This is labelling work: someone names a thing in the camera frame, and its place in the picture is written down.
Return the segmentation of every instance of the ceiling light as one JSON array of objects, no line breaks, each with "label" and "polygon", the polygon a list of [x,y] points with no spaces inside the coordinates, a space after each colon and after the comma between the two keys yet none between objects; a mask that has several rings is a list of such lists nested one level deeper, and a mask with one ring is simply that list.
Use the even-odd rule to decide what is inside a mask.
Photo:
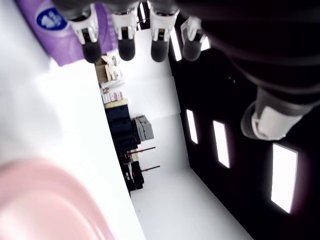
[{"label": "ceiling light", "polygon": [[179,47],[179,43],[178,43],[178,38],[177,38],[177,33],[176,33],[175,27],[172,28],[172,30],[170,32],[170,37],[171,37],[171,42],[172,42],[172,45],[173,45],[173,51],[174,51],[174,55],[175,55],[175,60],[176,61],[180,61],[182,59],[182,57],[181,57],[181,52],[180,52],[180,47]]},{"label": "ceiling light", "polygon": [[191,140],[194,143],[198,144],[198,137],[197,137],[194,113],[190,110],[187,110],[186,117],[187,117],[188,124],[189,124],[189,131],[190,131]]},{"label": "ceiling light", "polygon": [[210,43],[209,43],[208,37],[206,36],[205,39],[202,42],[201,51],[207,50],[209,48],[210,48]]},{"label": "ceiling light", "polygon": [[145,15],[145,10],[144,10],[144,6],[142,4],[142,2],[140,3],[140,11],[141,11],[141,16],[142,16],[142,19],[146,19],[146,15]]},{"label": "ceiling light", "polygon": [[216,150],[218,161],[227,168],[230,168],[226,128],[223,123],[213,121]]},{"label": "ceiling light", "polygon": [[271,200],[290,213],[297,173],[297,153],[273,144]]}]

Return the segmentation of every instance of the purple box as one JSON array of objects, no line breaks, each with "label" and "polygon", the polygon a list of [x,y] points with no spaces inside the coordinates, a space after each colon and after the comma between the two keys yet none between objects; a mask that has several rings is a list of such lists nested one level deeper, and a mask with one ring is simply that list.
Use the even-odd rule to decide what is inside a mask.
[{"label": "purple box", "polygon": [[[18,0],[33,32],[59,66],[84,59],[82,46],[70,24],[49,0]],[[95,4],[102,54],[118,47],[111,14],[103,4]]]}]

